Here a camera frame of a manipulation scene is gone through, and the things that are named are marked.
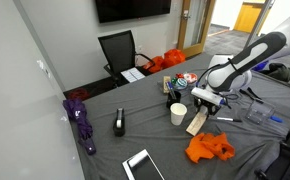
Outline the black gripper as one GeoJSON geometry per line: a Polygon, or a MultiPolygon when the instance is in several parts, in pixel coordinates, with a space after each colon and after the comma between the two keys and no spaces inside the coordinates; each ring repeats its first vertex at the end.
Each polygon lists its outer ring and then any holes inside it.
{"type": "Polygon", "coordinates": [[[206,100],[197,97],[194,98],[194,106],[196,109],[196,113],[200,112],[202,107],[206,107],[208,111],[208,117],[214,116],[215,113],[217,113],[221,109],[220,105],[215,105],[211,102],[208,102],[206,100]]]}

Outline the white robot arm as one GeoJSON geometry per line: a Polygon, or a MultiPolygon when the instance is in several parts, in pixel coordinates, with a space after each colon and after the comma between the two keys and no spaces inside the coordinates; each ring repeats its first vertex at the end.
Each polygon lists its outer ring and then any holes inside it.
{"type": "Polygon", "coordinates": [[[247,86],[252,79],[250,70],[264,61],[290,55],[290,16],[272,32],[244,48],[236,56],[214,55],[208,69],[191,90],[198,112],[214,115],[221,105],[227,106],[223,92],[247,86]]]}

